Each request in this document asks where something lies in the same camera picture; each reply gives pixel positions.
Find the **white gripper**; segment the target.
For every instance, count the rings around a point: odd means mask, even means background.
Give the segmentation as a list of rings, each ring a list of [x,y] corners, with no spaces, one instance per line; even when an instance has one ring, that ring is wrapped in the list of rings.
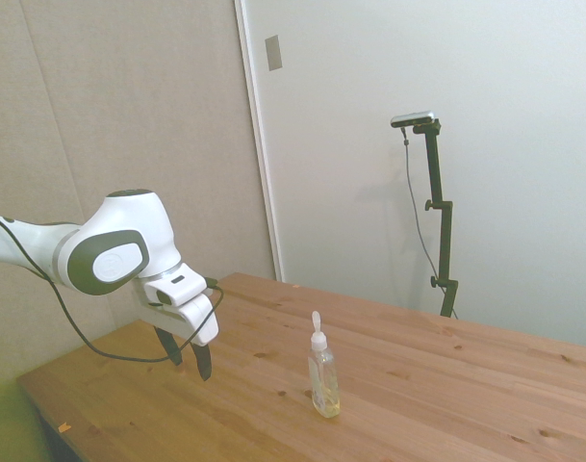
[[[175,338],[185,340],[193,336],[191,348],[196,366],[203,381],[212,375],[212,358],[208,343],[218,334],[216,315],[211,300],[204,294],[207,289],[203,277],[173,277],[172,279],[136,279],[140,298],[139,317],[152,324],[165,350],[166,358],[174,366],[183,362]]]

